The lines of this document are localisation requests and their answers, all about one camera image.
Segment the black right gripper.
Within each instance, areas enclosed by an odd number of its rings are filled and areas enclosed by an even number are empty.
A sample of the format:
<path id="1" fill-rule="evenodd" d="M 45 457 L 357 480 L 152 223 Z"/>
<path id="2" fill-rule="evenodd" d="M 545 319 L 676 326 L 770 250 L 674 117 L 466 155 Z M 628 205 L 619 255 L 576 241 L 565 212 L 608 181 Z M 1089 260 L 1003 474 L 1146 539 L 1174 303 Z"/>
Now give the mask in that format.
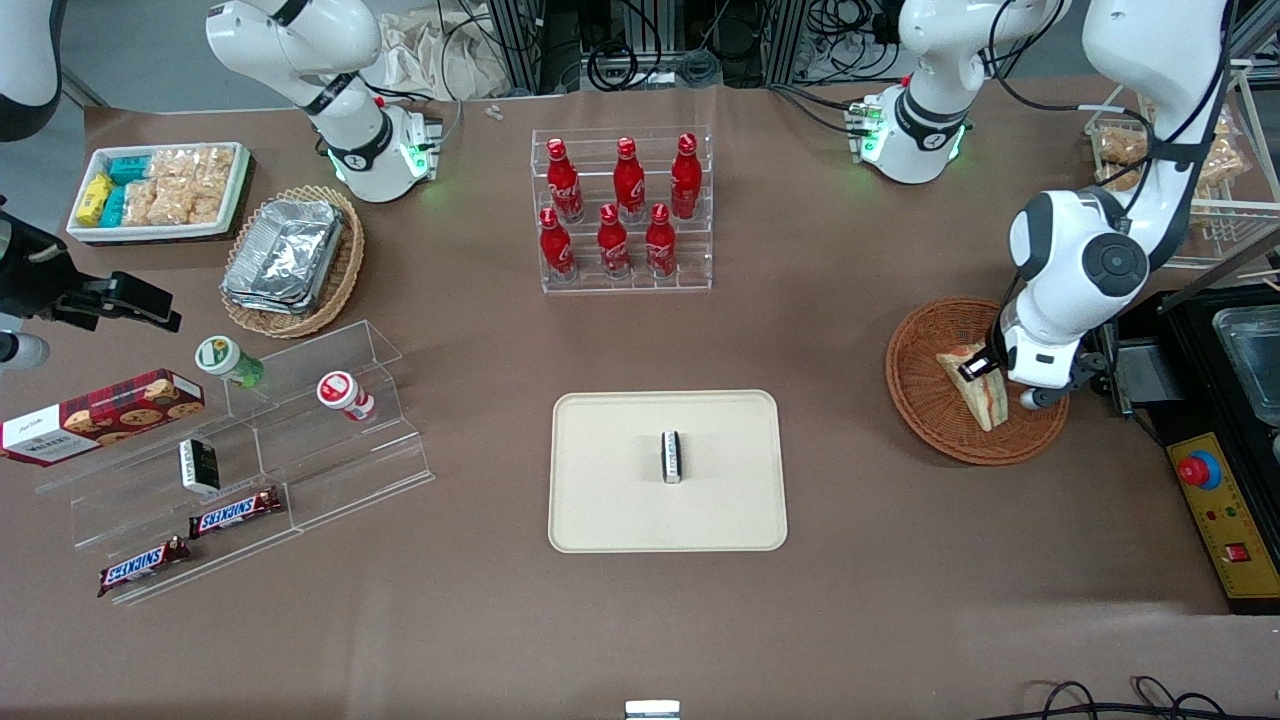
<path id="1" fill-rule="evenodd" d="M 74 278 L 74 263 L 64 241 L 1 214 L 4 315 L 32 318 L 52 306 L 52 322 L 87 332 L 95 332 L 101 319 L 129 319 L 170 333 L 180 329 L 182 315 L 172 310 L 172 293 L 147 281 L 113 272 L 92 281 L 95 293 L 64 295 Z"/>

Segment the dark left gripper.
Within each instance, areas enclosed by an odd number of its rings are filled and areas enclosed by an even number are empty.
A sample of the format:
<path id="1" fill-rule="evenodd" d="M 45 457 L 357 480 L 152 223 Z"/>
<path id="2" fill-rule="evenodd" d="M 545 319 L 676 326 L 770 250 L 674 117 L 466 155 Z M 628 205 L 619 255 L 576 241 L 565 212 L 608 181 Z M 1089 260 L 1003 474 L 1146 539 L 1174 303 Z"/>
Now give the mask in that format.
<path id="1" fill-rule="evenodd" d="M 957 365 L 957 374 L 964 382 L 978 380 L 1002 368 L 1000 352 L 995 348 L 979 348 L 972 357 Z M 1038 388 L 1039 401 L 1059 401 L 1076 389 L 1088 386 L 1096 377 L 1108 370 L 1108 360 L 1097 351 L 1079 352 L 1071 365 L 1069 382 L 1062 388 Z"/>

